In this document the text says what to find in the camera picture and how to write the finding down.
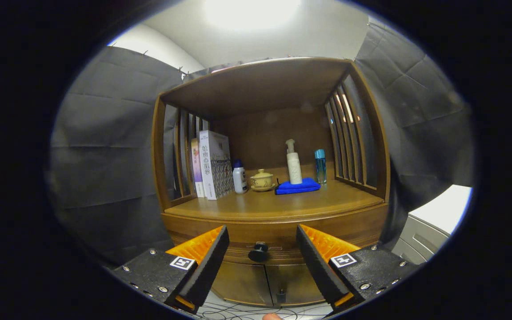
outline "clear bottle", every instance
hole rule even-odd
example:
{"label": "clear bottle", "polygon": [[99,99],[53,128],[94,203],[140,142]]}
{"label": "clear bottle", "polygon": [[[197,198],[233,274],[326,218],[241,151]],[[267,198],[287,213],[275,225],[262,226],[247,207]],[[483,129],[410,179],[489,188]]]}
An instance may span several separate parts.
{"label": "clear bottle", "polygon": [[325,150],[315,150],[315,166],[317,169],[317,183],[327,183],[327,168],[325,167]]}
{"label": "clear bottle", "polygon": [[233,167],[232,180],[234,181],[234,192],[237,194],[243,194],[248,191],[248,185],[246,184],[246,172],[244,171],[240,160],[235,160]]}

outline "blue cloth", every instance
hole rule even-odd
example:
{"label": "blue cloth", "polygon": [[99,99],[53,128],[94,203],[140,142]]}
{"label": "blue cloth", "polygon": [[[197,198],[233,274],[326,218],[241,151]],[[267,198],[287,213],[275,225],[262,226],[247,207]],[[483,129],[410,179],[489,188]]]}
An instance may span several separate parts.
{"label": "blue cloth", "polygon": [[276,189],[276,194],[299,194],[301,192],[309,192],[319,190],[321,185],[312,178],[303,178],[300,184],[291,184],[289,181],[280,184]]}

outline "shelf top panel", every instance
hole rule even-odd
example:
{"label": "shelf top panel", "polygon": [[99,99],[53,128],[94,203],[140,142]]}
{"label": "shelf top panel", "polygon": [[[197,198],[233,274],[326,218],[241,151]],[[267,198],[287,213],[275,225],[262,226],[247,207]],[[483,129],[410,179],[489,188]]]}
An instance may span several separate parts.
{"label": "shelf top panel", "polygon": [[323,105],[349,60],[291,57],[213,71],[162,93],[166,104],[213,120],[243,113]]}
{"label": "shelf top panel", "polygon": [[218,200],[197,198],[165,210],[165,213],[207,220],[279,221],[307,219],[349,212],[383,203],[381,198],[337,180],[321,189],[291,195],[274,190],[245,194],[234,192]]}

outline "black knob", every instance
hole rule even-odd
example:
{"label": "black knob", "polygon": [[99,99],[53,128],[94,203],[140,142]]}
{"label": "black knob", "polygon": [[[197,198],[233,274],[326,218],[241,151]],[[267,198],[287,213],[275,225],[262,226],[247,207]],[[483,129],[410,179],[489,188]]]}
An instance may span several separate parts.
{"label": "black knob", "polygon": [[254,249],[248,253],[248,258],[258,263],[268,260],[268,246],[263,242],[256,243]]}

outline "white bottle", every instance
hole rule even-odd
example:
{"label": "white bottle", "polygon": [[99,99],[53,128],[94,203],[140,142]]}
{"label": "white bottle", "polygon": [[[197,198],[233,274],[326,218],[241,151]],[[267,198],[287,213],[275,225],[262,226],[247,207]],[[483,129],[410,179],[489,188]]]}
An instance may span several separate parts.
{"label": "white bottle", "polygon": [[290,183],[291,184],[301,184],[301,168],[299,166],[299,156],[297,152],[293,151],[293,144],[295,140],[289,139],[286,141],[288,145],[288,172],[290,173]]}
{"label": "white bottle", "polygon": [[248,191],[248,185],[246,184],[246,172],[244,171],[240,160],[234,161],[232,180],[234,181],[234,192],[237,194],[243,194]]}

